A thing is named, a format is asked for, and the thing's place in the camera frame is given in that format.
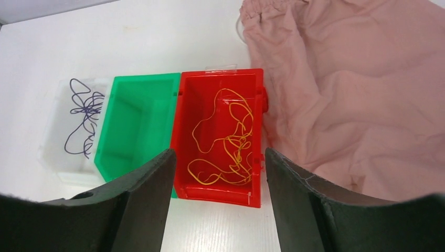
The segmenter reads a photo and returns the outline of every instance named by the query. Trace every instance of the pink cloth bag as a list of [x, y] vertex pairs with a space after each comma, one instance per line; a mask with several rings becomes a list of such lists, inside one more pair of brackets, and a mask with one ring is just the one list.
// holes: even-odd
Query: pink cloth bag
[[445, 10], [428, 0], [245, 0], [267, 140], [342, 187], [445, 191]]

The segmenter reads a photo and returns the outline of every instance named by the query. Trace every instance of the yellow string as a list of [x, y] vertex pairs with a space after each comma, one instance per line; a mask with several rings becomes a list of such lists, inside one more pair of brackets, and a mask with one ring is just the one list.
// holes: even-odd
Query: yellow string
[[[198, 128], [198, 126], [204, 122], [204, 121], [208, 121], [210, 120], [216, 112], [216, 99], [218, 97], [218, 94], [221, 93], [222, 91], [227, 90], [230, 91], [232, 93], [234, 93], [235, 95], [237, 95], [238, 97], [240, 97], [242, 99], [242, 101], [244, 102], [244, 104], [240, 103], [240, 102], [232, 102], [231, 104], [229, 104], [229, 112], [230, 115], [232, 116], [233, 119], [235, 119], [237, 121], [236, 127], [235, 127], [235, 131], [233, 134], [226, 136], [225, 138], [218, 138], [213, 140], [213, 143], [210, 146], [210, 149], [208, 151], [203, 151], [201, 149], [201, 147], [199, 146], [199, 142], [195, 137], [195, 131]], [[247, 100], [241, 96], [240, 94], [238, 94], [237, 92], [228, 89], [228, 88], [223, 88], [220, 89], [216, 95], [215, 98], [213, 100], [213, 113], [211, 114], [211, 116], [207, 119], [203, 119], [200, 120], [198, 122], [198, 124], [195, 126], [195, 128], [192, 131], [192, 137], [195, 140], [196, 145], [198, 146], [198, 150], [202, 153], [202, 154], [207, 154], [209, 153], [213, 147], [215, 146], [215, 143], [217, 141], [222, 141], [223, 146], [224, 146], [224, 150], [226, 151], [227, 155], [232, 159], [232, 161], [234, 162], [233, 164], [229, 164], [228, 167], [230, 169], [230, 171], [224, 171], [223, 169], [221, 169], [220, 167], [216, 166], [214, 163], [205, 160], [205, 159], [194, 159], [192, 160], [188, 166], [187, 166], [187, 170], [190, 173], [190, 175], [200, 184], [202, 185], [212, 185], [214, 183], [216, 183], [218, 180], [222, 180], [225, 181], [226, 183], [232, 184], [232, 185], [245, 185], [247, 183], [249, 183], [252, 180], [252, 165], [248, 162], [248, 157], [252, 154], [252, 152], [250, 152], [249, 154], [247, 154], [246, 156], [246, 163], [248, 165], [248, 168], [244, 167], [242, 165], [242, 156], [241, 156], [241, 151], [242, 150], [247, 150], [252, 146], [252, 143], [250, 141], [247, 141], [247, 137], [252, 136], [252, 131], [253, 128], [250, 127], [250, 130], [247, 132], [246, 126], [245, 126], [245, 120], [247, 118], [251, 118], [252, 120], [252, 124], [253, 124], [253, 114], [252, 114], [252, 110], [250, 109], [249, 105], [247, 104]], [[243, 117], [242, 120], [239, 120], [238, 118], [236, 118], [232, 112], [232, 106], [241, 106], [242, 108], [244, 108], [247, 111], [247, 115], [245, 115]], [[231, 144], [233, 145], [235, 148], [237, 148], [236, 151], [234, 151], [233, 153], [230, 153], [227, 149], [226, 146], [226, 142], [227, 144]], [[197, 175], [195, 175], [191, 170], [190, 170], [190, 165], [192, 163], [198, 162], [198, 161], [202, 161], [205, 162], [211, 166], [213, 166], [214, 168], [216, 168], [217, 170], [220, 171], [219, 174], [217, 173], [213, 173], [211, 174], [207, 179], [205, 179], [204, 181], [199, 179], [199, 175], [201, 173], [203, 173], [202, 171], [199, 172]], [[229, 181], [228, 179], [226, 179], [226, 177], [224, 176], [224, 174], [237, 174], [238, 176], [240, 176], [240, 180], [238, 181]]]

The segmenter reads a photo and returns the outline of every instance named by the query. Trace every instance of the plastic bin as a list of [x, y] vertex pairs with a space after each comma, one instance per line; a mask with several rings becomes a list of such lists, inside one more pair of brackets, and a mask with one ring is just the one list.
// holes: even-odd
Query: plastic bin
[[[251, 180], [238, 184], [227, 183], [227, 181], [239, 181], [239, 175], [233, 172], [224, 175], [226, 181], [215, 179], [221, 174], [215, 166], [227, 171], [226, 168], [233, 164], [222, 140], [216, 141], [211, 151], [204, 153], [210, 150], [214, 140], [234, 133], [237, 121], [231, 116], [230, 107], [233, 115], [240, 120], [248, 114], [242, 106], [231, 105], [243, 101], [226, 89], [244, 97], [253, 114], [253, 121], [252, 119], [245, 121], [245, 127], [252, 129], [252, 135], [243, 140], [251, 144], [245, 145], [246, 149], [240, 154], [241, 164], [244, 167], [251, 166]], [[267, 95], [263, 87], [262, 69], [182, 73], [171, 143], [171, 148], [177, 155], [174, 186], [178, 197], [260, 207], [260, 171], [263, 159], [261, 123], [262, 113], [266, 110]], [[215, 111], [214, 116], [209, 119], [213, 111]], [[229, 146], [227, 149], [233, 153], [237, 148]], [[213, 179], [215, 182], [203, 185], [192, 174], [201, 182], [205, 180], [208, 183]]]
[[114, 79], [94, 159], [106, 182], [169, 148], [180, 79], [180, 73]]
[[38, 160], [65, 183], [93, 187], [104, 183], [93, 162], [92, 145], [112, 83], [112, 78], [94, 78], [59, 84]]

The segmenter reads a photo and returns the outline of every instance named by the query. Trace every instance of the purple wire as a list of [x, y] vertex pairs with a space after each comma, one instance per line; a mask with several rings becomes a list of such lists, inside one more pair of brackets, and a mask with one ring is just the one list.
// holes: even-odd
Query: purple wire
[[[76, 92], [73, 87], [73, 81], [78, 82], [82, 86], [84, 86], [87, 91], [85, 92]], [[90, 148], [93, 146], [94, 136], [96, 134], [96, 127], [99, 119], [99, 114], [102, 110], [103, 105], [103, 99], [104, 95], [100, 92], [93, 92], [91, 94], [91, 89], [82, 83], [78, 79], [71, 79], [70, 80], [70, 89], [73, 92], [73, 95], [71, 96], [72, 102], [77, 106], [76, 108], [73, 108], [70, 110], [70, 114], [84, 114], [82, 122], [77, 126], [77, 128], [72, 131], [67, 140], [65, 141], [65, 151], [69, 154], [77, 155], [77, 154], [83, 154], [87, 159], [89, 159], [89, 155], [91, 152], [89, 152]], [[68, 142], [70, 141], [71, 136], [76, 133], [78, 130], [85, 130], [89, 133], [88, 137], [83, 142], [83, 150], [79, 152], [72, 152], [67, 149]]]

